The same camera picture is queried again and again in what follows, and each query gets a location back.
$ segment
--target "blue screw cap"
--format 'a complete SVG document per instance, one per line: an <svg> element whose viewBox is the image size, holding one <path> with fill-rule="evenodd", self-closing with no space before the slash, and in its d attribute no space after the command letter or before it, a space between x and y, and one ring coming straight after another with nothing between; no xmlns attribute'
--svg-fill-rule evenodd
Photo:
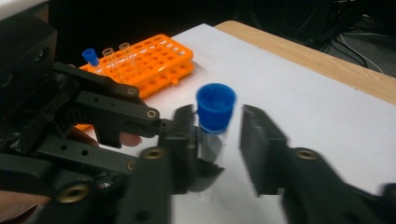
<svg viewBox="0 0 396 224"><path fill-rule="evenodd" d="M198 90L196 100L201 127L209 133L225 132L236 100L233 89L220 83L207 84Z"/></svg>
<svg viewBox="0 0 396 224"><path fill-rule="evenodd" d="M99 59L94 49L86 49L82 51L82 57L92 66L97 66L99 64Z"/></svg>

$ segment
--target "screw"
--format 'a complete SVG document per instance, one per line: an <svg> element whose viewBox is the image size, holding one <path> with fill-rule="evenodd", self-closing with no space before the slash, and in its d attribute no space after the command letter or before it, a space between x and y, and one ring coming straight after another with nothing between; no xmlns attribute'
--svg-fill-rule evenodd
<svg viewBox="0 0 396 224"><path fill-rule="evenodd" d="M133 171L135 166L136 166L136 161L128 161L128 163L126 164L126 168L129 171Z"/></svg>
<svg viewBox="0 0 396 224"><path fill-rule="evenodd" d="M163 151L160 149L152 149L150 151L145 152L143 157L148 160L156 160L163 156Z"/></svg>
<svg viewBox="0 0 396 224"><path fill-rule="evenodd" d="M157 113L155 113L155 111L153 111L153 110L150 110L150 111L148 112L148 117L149 117L149 118L154 118L156 115L157 115Z"/></svg>
<svg viewBox="0 0 396 224"><path fill-rule="evenodd" d="M130 95L134 95L136 93L136 90L134 88L129 88L126 92Z"/></svg>
<svg viewBox="0 0 396 224"><path fill-rule="evenodd" d="M35 62L38 63L44 58L44 50L38 52L37 57L35 57Z"/></svg>
<svg viewBox="0 0 396 224"><path fill-rule="evenodd" d="M318 154L310 151L310 150L300 150L297 152L297 156L300 157L301 159L305 160L316 160L318 158Z"/></svg>
<svg viewBox="0 0 396 224"><path fill-rule="evenodd" d="M87 197L89 192L90 188L87 185L75 185L62 191L58 196L58 202L76 203Z"/></svg>

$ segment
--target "orange test tube rack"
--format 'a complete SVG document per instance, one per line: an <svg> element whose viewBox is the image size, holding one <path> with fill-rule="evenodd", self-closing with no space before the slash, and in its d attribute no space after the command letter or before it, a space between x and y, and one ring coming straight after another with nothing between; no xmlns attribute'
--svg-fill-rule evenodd
<svg viewBox="0 0 396 224"><path fill-rule="evenodd" d="M123 58L121 50L115 52L117 70L111 69L106 58L99 59L99 62L104 76L137 87L142 99L166 86L177 85L193 69L192 51L166 35L155 35L134 44L130 51L129 58ZM92 73L95 71L88 63L80 69Z"/></svg>

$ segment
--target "white table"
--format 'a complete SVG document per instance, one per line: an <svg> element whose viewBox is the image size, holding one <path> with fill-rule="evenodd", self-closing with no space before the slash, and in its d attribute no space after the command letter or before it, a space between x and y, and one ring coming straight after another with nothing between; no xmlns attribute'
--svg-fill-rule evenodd
<svg viewBox="0 0 396 224"><path fill-rule="evenodd" d="M48 0L0 0L0 21Z"/></svg>
<svg viewBox="0 0 396 224"><path fill-rule="evenodd" d="M396 182L396 106L308 70L243 42L213 27L200 25L174 36L192 49L195 68L176 87L148 98L163 119L183 105L195 104L203 85L220 82L237 94L215 201L204 204L195 193L173 197L176 224L286 223L280 197L255 197L239 152L242 105L264 111L289 137L290 147L321 153L344 180L378 194L380 186ZM145 139L135 154L155 146Z"/></svg>

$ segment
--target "test tube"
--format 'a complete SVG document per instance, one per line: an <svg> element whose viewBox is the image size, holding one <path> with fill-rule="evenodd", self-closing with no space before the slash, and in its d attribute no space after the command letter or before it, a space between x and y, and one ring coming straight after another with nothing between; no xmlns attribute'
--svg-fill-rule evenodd
<svg viewBox="0 0 396 224"><path fill-rule="evenodd" d="M95 74L102 76L105 74L94 49L86 49L82 51L82 57L92 67Z"/></svg>
<svg viewBox="0 0 396 224"><path fill-rule="evenodd" d="M129 43L120 44L119 49L122 55L121 62L123 67L133 77L136 74L136 67L134 65L134 54L131 51Z"/></svg>
<svg viewBox="0 0 396 224"><path fill-rule="evenodd" d="M198 90L196 100L199 117L200 158L208 162L217 162L233 114L235 92L224 84L211 83ZM202 203L211 203L215 187L216 185L213 185L201 191L198 194L199 200Z"/></svg>
<svg viewBox="0 0 396 224"><path fill-rule="evenodd" d="M118 68L118 60L113 48L107 48L102 51L104 58L107 60L107 71L112 74L117 81L122 81L120 69Z"/></svg>

